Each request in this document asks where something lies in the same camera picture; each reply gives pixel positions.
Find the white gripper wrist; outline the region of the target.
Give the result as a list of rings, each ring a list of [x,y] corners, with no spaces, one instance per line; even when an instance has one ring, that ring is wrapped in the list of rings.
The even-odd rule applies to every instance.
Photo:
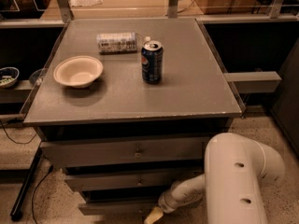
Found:
[[[144,220],[144,224],[154,224],[160,220],[164,213],[172,213],[181,206],[192,202],[192,195],[187,195],[183,191],[171,190],[163,192],[158,200],[158,206],[152,208]]]

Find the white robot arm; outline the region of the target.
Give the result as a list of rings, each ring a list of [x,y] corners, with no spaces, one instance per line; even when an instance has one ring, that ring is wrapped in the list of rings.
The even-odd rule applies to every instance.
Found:
[[[144,224],[181,206],[206,200],[208,224],[268,224],[260,186],[279,183],[285,164],[272,147],[234,133],[210,139],[204,172],[163,192]]]

